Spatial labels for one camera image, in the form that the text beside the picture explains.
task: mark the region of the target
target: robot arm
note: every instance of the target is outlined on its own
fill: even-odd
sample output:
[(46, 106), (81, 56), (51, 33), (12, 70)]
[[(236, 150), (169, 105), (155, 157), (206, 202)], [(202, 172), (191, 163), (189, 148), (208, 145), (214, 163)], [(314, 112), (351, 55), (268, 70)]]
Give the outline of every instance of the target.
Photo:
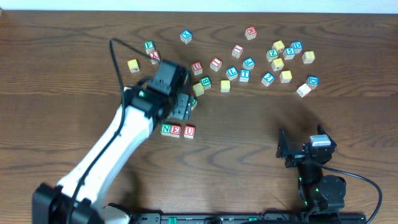
[[(188, 120), (193, 97), (183, 92), (191, 84), (188, 70), (174, 63), (161, 61), (153, 80), (143, 80), (136, 86), (125, 89), (125, 108), (118, 108), (111, 125), (85, 158), (54, 189), (42, 184), (34, 192), (32, 223), (65, 223), (70, 206), (73, 206), (72, 223), (103, 222), (109, 216), (109, 211), (102, 209), (105, 195), (130, 155), (163, 119)], [(123, 110), (123, 126), (119, 135), (114, 137), (121, 123)], [(93, 163), (112, 138), (114, 139), (108, 148)], [(92, 168), (83, 185), (78, 188), (78, 182), (89, 166)], [(77, 203), (72, 205), (76, 190)]]

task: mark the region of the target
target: wood grain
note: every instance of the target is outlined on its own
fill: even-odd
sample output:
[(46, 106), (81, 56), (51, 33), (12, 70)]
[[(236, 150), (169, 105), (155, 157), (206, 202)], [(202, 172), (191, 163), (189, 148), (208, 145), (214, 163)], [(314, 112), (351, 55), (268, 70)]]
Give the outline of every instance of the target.
[[(244, 37), (248, 26), (258, 30), (254, 40)], [(397, 28), (395, 15), (4, 11), (0, 223), (29, 223), (35, 188), (55, 185), (108, 127), (119, 103), (112, 37), (141, 50), (153, 40), (163, 59), (187, 67), (200, 60), (213, 84), (189, 120), (195, 138), (168, 138), (157, 128), (118, 175), (108, 201), (163, 212), (303, 206), (297, 171), (275, 158), (277, 133), (285, 128), (299, 146), (321, 123), (338, 144), (328, 165), (377, 182), (384, 203), (374, 223), (396, 223)], [(193, 32), (188, 45), (179, 39), (184, 29)], [(286, 61), (292, 81), (266, 88), (260, 83), (271, 71), (266, 50), (276, 40), (301, 40), (317, 59), (304, 65), (300, 54)], [(231, 56), (235, 44), (244, 47), (240, 59)], [(116, 51), (125, 84), (155, 73), (140, 61), (141, 71), (131, 75), (126, 62), (136, 56)], [(223, 60), (217, 73), (209, 68), (215, 56)], [(247, 57), (256, 61), (249, 83), (234, 80), (230, 93), (220, 93), (226, 69), (240, 69)], [(320, 86), (300, 99), (295, 91), (309, 75), (319, 76)], [(370, 216), (376, 190), (344, 178), (344, 211)]]

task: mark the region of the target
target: white wall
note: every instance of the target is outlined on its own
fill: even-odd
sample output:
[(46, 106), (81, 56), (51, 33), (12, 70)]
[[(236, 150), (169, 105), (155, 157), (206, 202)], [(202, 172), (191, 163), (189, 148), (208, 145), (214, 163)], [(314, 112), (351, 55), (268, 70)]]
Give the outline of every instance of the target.
[(397, 14), (398, 0), (0, 0), (0, 7), (5, 10)]

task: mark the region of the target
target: toy block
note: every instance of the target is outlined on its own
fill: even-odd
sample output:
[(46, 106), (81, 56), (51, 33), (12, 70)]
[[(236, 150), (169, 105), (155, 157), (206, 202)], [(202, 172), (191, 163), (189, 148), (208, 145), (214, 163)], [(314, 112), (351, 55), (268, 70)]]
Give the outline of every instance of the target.
[(150, 62), (152, 62), (152, 64), (154, 64), (154, 65), (156, 65), (160, 62), (160, 56), (159, 56), (159, 52), (157, 50), (149, 53), (149, 57), (150, 57)]
[(272, 45), (272, 49), (276, 50), (279, 53), (282, 53), (285, 49), (285, 45), (281, 40), (278, 40)]
[(201, 83), (192, 86), (195, 96), (200, 96), (205, 93), (205, 89)]
[(231, 89), (231, 82), (229, 80), (222, 80), (221, 81), (221, 92), (227, 93)]
[(180, 35), (181, 41), (188, 44), (192, 40), (192, 34), (188, 30), (184, 30)]
[(238, 70), (235, 67), (231, 67), (226, 70), (226, 76), (229, 80), (234, 80), (238, 77)]
[(203, 73), (203, 66), (200, 62), (195, 62), (192, 64), (192, 71), (194, 75), (200, 75)]
[(181, 126), (178, 125), (172, 125), (171, 131), (170, 131), (170, 136), (179, 138), (181, 133)]
[(306, 84), (313, 90), (318, 86), (318, 77), (310, 76)]
[(266, 57), (267, 57), (268, 62), (271, 62), (274, 59), (278, 58), (278, 52), (275, 49), (269, 50), (269, 51), (267, 51)]
[(149, 53), (155, 51), (154, 42), (151, 41), (151, 40), (150, 40), (150, 41), (147, 41), (147, 42), (144, 42), (144, 47), (145, 47), (145, 51), (147, 52), (147, 54), (149, 54)]
[(236, 58), (240, 58), (240, 56), (243, 53), (243, 47), (236, 44), (234, 49), (232, 49), (232, 56), (236, 57)]
[(290, 47), (293, 47), (294, 53), (295, 53), (295, 54), (300, 53), (301, 50), (303, 49), (303, 45), (301, 44), (300, 41), (295, 41), (295, 42), (293, 42), (293, 43), (290, 45)]
[(254, 68), (255, 64), (256, 63), (254, 62), (254, 60), (252, 58), (248, 58), (243, 61), (243, 68), (246, 70), (252, 70)]
[(292, 79), (292, 72), (290, 70), (283, 71), (280, 73), (279, 78), (281, 83), (288, 83)]
[(195, 134), (195, 127), (186, 126), (184, 129), (184, 137), (193, 139), (193, 135)]
[(211, 62), (210, 62), (210, 68), (213, 69), (214, 71), (218, 72), (218, 70), (221, 68), (221, 65), (223, 64), (223, 61), (221, 61), (218, 58), (214, 58)]
[(171, 124), (162, 124), (162, 128), (160, 129), (160, 133), (161, 133), (162, 135), (169, 136), (171, 130), (172, 130)]
[(265, 86), (269, 86), (274, 80), (275, 76), (267, 72), (266, 75), (264, 75), (264, 77), (262, 78), (261, 83), (264, 84)]
[(130, 60), (130, 61), (127, 62), (127, 64), (129, 65), (129, 68), (130, 68), (130, 72), (131, 72), (131, 73), (134, 73), (134, 72), (138, 72), (138, 71), (139, 71), (137, 59)]
[(312, 63), (315, 60), (315, 54), (311, 52), (304, 52), (303, 63)]
[(208, 90), (211, 88), (211, 81), (210, 81), (209, 77), (201, 78), (200, 83), (205, 90)]
[(281, 58), (274, 59), (271, 63), (271, 67), (274, 72), (281, 70), (284, 67), (284, 61)]
[(197, 99), (193, 99), (191, 110), (195, 109), (195, 107), (197, 107), (197, 104), (198, 104), (198, 100)]
[(244, 33), (244, 35), (246, 36), (246, 38), (248, 40), (254, 39), (254, 38), (256, 38), (257, 30), (254, 27), (249, 27), (246, 29), (246, 32)]
[(284, 59), (285, 60), (290, 60), (294, 58), (294, 49), (291, 47), (286, 47), (284, 50)]
[(297, 89), (297, 93), (303, 98), (311, 92), (311, 88), (307, 84), (303, 84)]
[(239, 78), (240, 82), (248, 82), (250, 79), (250, 71), (249, 70), (241, 70), (241, 76)]

